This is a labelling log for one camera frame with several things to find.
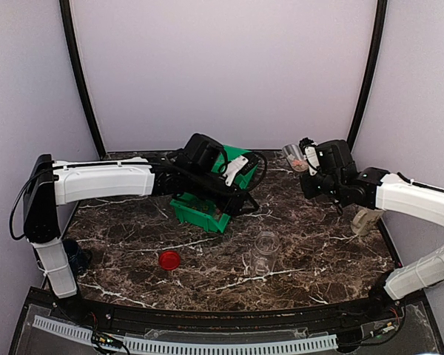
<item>black cable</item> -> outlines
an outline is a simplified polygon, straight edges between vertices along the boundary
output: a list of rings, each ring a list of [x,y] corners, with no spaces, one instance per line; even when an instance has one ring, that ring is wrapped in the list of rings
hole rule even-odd
[[[66,312],[64,311],[64,309],[62,309],[61,308],[61,306],[57,303],[57,302],[54,302],[55,304],[56,304],[56,308],[61,312],[61,314],[67,319],[67,320],[69,320],[70,322],[72,322],[73,324],[76,324],[76,325],[78,325],[79,327],[81,327],[81,328],[85,328],[85,329],[88,329],[88,330],[90,330],[90,331],[96,331],[97,330],[97,323],[96,322],[94,322],[94,326],[93,327],[91,327],[90,325],[86,325],[86,324],[83,324],[83,323],[80,323],[80,322],[77,322],[76,320],[74,320],[74,319],[72,319],[71,317],[69,317],[67,314],[66,314]]]
[[[98,129],[97,120],[95,119],[94,109],[90,101],[89,91],[86,85],[86,79],[84,77],[84,71],[82,70],[82,61],[79,56],[79,49],[77,45],[77,39],[75,37],[75,28],[73,24],[73,16],[71,14],[70,0],[59,0],[61,8],[61,18],[64,28],[64,36],[66,37],[67,50],[69,52],[69,58],[71,67],[74,73],[75,85],[77,87],[79,97],[81,98],[82,108],[89,126],[92,140],[94,141],[95,148],[97,149],[100,158],[106,155],[104,142],[102,141],[101,133]]]
[[[348,347],[348,346],[377,346],[377,345],[383,345],[386,344],[387,342],[391,341],[393,338],[395,338],[399,332],[401,331],[401,329],[403,329],[403,326],[406,323],[406,305],[404,305],[403,308],[403,320],[400,322],[400,324],[398,324],[398,328],[397,330],[388,338],[383,340],[382,342],[367,342],[364,343],[366,340],[369,339],[373,339],[374,337],[369,334],[368,336],[360,339],[357,342],[346,342],[346,343],[338,343],[339,346],[343,346],[343,347]]]
[[[358,95],[358,102],[357,106],[355,107],[354,117],[352,118],[349,135],[347,136],[347,144],[349,145],[351,151],[354,147],[358,132],[360,131],[363,113],[365,112],[367,101],[369,99],[371,83],[373,82],[375,74],[375,67],[377,66],[383,27],[385,25],[387,2],[387,0],[377,0],[377,11],[375,13],[374,26],[371,34],[369,56],[367,58],[365,73],[363,74],[362,87],[360,88],[360,93]]]
[[[433,190],[433,191],[437,191],[437,192],[442,192],[444,194],[444,189],[440,189],[439,187],[434,187],[434,186],[426,185],[425,183],[417,183],[416,181],[411,181],[410,179],[408,179],[405,175],[403,175],[400,172],[397,172],[397,175],[405,183],[409,183],[409,184],[411,184],[413,186],[421,187],[423,189],[429,189],[429,190]]]
[[[31,183],[33,183],[34,180],[36,180],[37,178],[39,178],[43,174],[46,174],[47,172],[51,172],[51,171],[53,171],[53,169],[45,169],[45,170],[40,171],[38,174],[33,175],[23,185],[20,192],[18,193],[18,196],[16,197],[16,200],[13,203],[13,207],[12,207],[12,210],[10,213],[10,218],[8,219],[8,229],[10,230],[10,236],[12,237],[13,240],[20,240],[20,239],[23,239],[23,237],[24,237],[24,233],[22,235],[20,235],[19,237],[17,237],[17,236],[15,236],[15,232],[13,231],[13,217],[15,216],[15,210],[20,202],[21,197],[23,196],[23,194],[27,190],[27,188],[31,185]]]
[[[309,159],[306,159],[306,162],[308,163],[308,165],[311,167],[311,169],[313,169],[315,172],[319,172],[319,170],[317,170],[316,168],[313,167],[313,165],[309,162]]]
[[[442,280],[441,281],[437,281],[436,283],[433,283],[432,285],[426,286],[425,288],[433,288],[434,286],[439,285],[441,282],[442,282]]]
[[[354,316],[354,317],[361,317],[361,316],[365,316],[366,312],[350,312],[350,311],[343,311],[341,309],[336,311],[337,313],[340,313],[341,315],[346,315],[346,316]]]
[[[131,355],[130,350],[128,350],[128,348],[125,344],[122,345],[122,348],[125,349],[125,351],[127,352],[127,355]]]
[[[227,167],[230,164],[229,156],[227,155],[227,152],[225,149],[222,149],[221,154],[223,156],[223,163],[219,166],[219,169],[217,170],[219,175],[222,175],[227,170]]]
[[[342,216],[343,215],[343,208],[342,208],[342,205],[340,205],[340,202],[339,201],[333,202],[333,204],[335,206],[335,211],[337,212],[337,214],[339,216]]]
[[[105,350],[104,348],[102,348],[99,344],[92,344],[92,347],[94,348],[95,352],[102,354],[102,355],[110,355],[110,354],[116,354],[117,351],[113,351],[113,350]]]
[[[97,163],[78,163],[78,164],[69,164],[66,166],[54,166],[52,168],[43,169],[28,179],[28,181],[21,188],[20,192],[18,193],[18,196],[15,199],[15,202],[13,203],[13,207],[10,212],[10,218],[8,220],[8,227],[10,230],[10,236],[12,237],[13,240],[21,240],[25,236],[24,234],[21,234],[20,236],[17,237],[17,236],[15,236],[15,232],[13,231],[13,219],[15,217],[16,208],[20,202],[20,199],[23,197],[23,194],[26,192],[28,187],[37,178],[39,178],[40,176],[42,176],[43,174],[46,174],[48,172],[53,172],[55,170],[64,169],[64,167],[66,167],[68,169],[72,169],[72,168],[78,168],[78,167],[112,166],[112,165],[118,165],[118,164],[121,164],[121,165],[144,165],[144,166],[165,166],[167,168],[175,170],[176,172],[180,172],[181,174],[187,176],[190,180],[192,180],[196,183],[199,183],[201,186],[205,187],[206,189],[208,189],[211,192],[214,192],[216,194],[223,195],[223,196],[234,197],[234,196],[239,196],[244,193],[252,191],[258,185],[260,185],[261,181],[266,176],[266,172],[268,170],[268,161],[267,161],[266,157],[259,152],[254,152],[254,153],[259,158],[262,159],[263,164],[264,164],[263,171],[261,172],[260,177],[258,178],[258,180],[255,183],[253,183],[250,187],[247,187],[247,189],[241,189],[239,192],[225,192],[225,191],[221,191],[219,189],[216,189],[216,188],[210,186],[206,181],[200,179],[198,176],[196,176],[190,172],[187,172],[186,170],[180,168],[179,166],[174,166],[170,163],[150,163],[150,162],[139,162],[139,161],[102,161],[102,162],[97,162]]]

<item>black pole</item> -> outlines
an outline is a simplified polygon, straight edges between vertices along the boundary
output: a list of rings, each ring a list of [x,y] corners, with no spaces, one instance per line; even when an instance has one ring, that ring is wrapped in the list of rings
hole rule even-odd
[[[73,17],[71,16],[71,7],[69,0],[59,0],[61,6],[62,24],[64,26],[64,34],[66,36],[67,50],[71,65],[73,66],[75,84],[81,97],[82,108],[86,115],[87,124],[90,129],[90,134],[94,140],[95,148],[99,157],[102,159],[106,155],[104,142],[102,141],[101,133],[98,130],[97,120],[95,119],[92,104],[90,103],[89,93],[87,91],[86,81],[84,80],[84,72],[82,71],[81,59],[77,49],[77,41],[75,39]]]
[[[365,68],[365,74],[363,75],[362,87],[358,97],[357,107],[355,109],[354,118],[347,137],[347,144],[350,150],[354,148],[355,139],[357,138],[360,125],[362,123],[363,113],[369,99],[369,93],[371,83],[373,81],[373,75],[375,73],[375,67],[377,66],[378,53],[380,51],[380,42],[382,40],[383,25],[385,24],[386,5],[388,0],[378,0],[377,13],[375,15],[375,23],[373,26],[373,33],[371,34],[371,43],[369,58],[367,59],[367,65]]]

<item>black frame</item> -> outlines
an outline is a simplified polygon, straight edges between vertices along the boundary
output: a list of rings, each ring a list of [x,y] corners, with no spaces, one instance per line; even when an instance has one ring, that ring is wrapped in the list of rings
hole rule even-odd
[[[101,133],[98,130],[97,120],[95,119],[94,110],[90,102],[89,92],[87,91],[77,41],[75,39],[71,6],[69,0],[59,0],[59,5],[61,7],[61,17],[64,27],[64,34],[66,36],[67,50],[69,51],[71,65],[73,66],[75,85],[77,86],[79,96],[81,97],[82,108],[84,109],[84,114],[86,115],[87,125],[89,126],[95,149],[97,149],[98,156],[100,159],[102,159],[107,152],[105,150],[104,142],[102,141]]]
[[[423,302],[437,346],[444,354],[444,344],[440,336],[434,315],[428,299],[423,291],[418,291],[405,298],[405,305]],[[165,311],[147,308],[136,308],[124,305],[87,300],[87,304],[98,318],[99,329],[114,334],[131,333],[144,335],[150,329],[165,329],[188,332],[247,332],[247,331],[274,331],[293,328],[308,328],[309,332],[327,331],[339,337],[358,328],[371,319],[363,316],[341,316],[346,309],[349,311],[362,309],[368,299],[353,300],[333,305],[319,305],[316,307],[287,309],[286,314],[280,317],[279,311],[258,312],[188,312]],[[18,319],[9,355],[14,355],[21,336],[21,327],[31,304],[51,310],[51,316],[67,320],[59,308],[53,306],[54,298],[49,291],[39,288],[30,288],[27,299]],[[378,317],[379,320],[391,318],[386,312]]]
[[[363,75],[362,87],[360,88],[354,118],[352,119],[349,135],[347,136],[347,144],[349,145],[350,150],[354,148],[355,140],[357,139],[360,125],[362,124],[363,113],[365,112],[367,100],[369,99],[371,83],[373,82],[375,67],[377,66],[378,53],[380,51],[380,43],[382,41],[387,4],[388,0],[377,1],[377,13],[375,15],[373,33],[371,34],[370,50],[367,58],[365,74]]]

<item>white plastic bracket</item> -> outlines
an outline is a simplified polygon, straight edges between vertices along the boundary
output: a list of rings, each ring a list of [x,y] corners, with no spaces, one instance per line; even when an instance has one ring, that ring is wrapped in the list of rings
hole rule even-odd
[[[396,174],[385,175],[381,182],[377,209],[405,213],[444,227],[444,192],[406,183]]]
[[[225,179],[225,184],[227,186],[231,186],[234,182],[235,176],[237,173],[242,170],[242,168],[249,162],[248,158],[244,156],[240,156],[234,160],[232,160],[227,166],[226,171],[222,174]]]
[[[67,261],[62,240],[55,238],[48,243],[31,243],[38,253],[43,265],[44,276],[47,276],[58,298],[73,296],[77,293],[73,272]]]
[[[56,204],[96,197],[150,195],[155,175],[151,173],[150,163],[144,165],[147,162],[146,159],[132,158],[113,161],[113,165],[90,166],[88,163],[57,161],[54,167],[63,166],[63,169],[54,171],[58,176],[54,183]]]
[[[304,158],[309,162],[309,174],[316,175],[316,169],[319,168],[319,160],[317,159],[315,146],[307,146],[304,149]]]
[[[385,291],[392,300],[444,280],[444,245],[417,262],[397,268],[386,279]]]

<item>white wall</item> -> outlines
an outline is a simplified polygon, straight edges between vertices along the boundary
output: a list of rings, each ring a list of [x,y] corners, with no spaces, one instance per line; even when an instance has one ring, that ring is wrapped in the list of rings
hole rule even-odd
[[[354,158],[444,187],[444,0],[390,1]],[[387,213],[404,263],[444,243],[444,229]],[[427,290],[444,338],[444,285]]]
[[[0,1],[0,354],[8,352],[28,288],[42,280],[31,246],[8,235],[16,194],[41,153],[97,158],[60,16],[58,1]],[[69,213],[61,211],[61,224]],[[21,231],[21,209],[17,220]]]
[[[72,3],[107,150],[174,149],[193,132],[277,149],[347,136],[375,0]]]

